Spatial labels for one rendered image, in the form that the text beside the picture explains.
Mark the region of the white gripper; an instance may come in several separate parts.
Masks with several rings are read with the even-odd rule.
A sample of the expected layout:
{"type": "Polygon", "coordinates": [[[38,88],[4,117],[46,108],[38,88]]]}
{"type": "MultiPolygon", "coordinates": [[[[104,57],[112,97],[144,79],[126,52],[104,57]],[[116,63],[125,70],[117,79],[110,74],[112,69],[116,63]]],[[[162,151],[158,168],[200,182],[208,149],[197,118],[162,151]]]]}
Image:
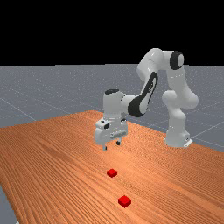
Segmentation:
{"type": "Polygon", "coordinates": [[[106,143],[117,139],[116,145],[121,145],[122,138],[128,135],[128,124],[124,116],[112,119],[100,119],[95,124],[94,141],[108,149],[106,143]]]}

